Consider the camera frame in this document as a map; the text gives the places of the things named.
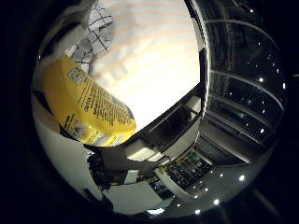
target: ceiling light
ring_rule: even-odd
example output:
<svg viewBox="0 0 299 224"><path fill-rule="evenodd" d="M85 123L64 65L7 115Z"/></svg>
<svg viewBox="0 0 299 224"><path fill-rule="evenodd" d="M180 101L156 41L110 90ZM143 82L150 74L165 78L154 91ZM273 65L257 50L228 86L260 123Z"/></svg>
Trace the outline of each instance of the ceiling light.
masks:
<svg viewBox="0 0 299 224"><path fill-rule="evenodd" d="M239 181L243 181L243 180L245 180L245 176L244 176L244 175L241 175L241 176L239 177Z"/></svg>
<svg viewBox="0 0 299 224"><path fill-rule="evenodd" d="M214 203L215 205L218 205L218 204L219 204L219 199L215 199L213 203Z"/></svg>
<svg viewBox="0 0 299 224"><path fill-rule="evenodd" d="M148 213L151 215L159 215L163 212L164 212L163 208L148 210Z"/></svg>

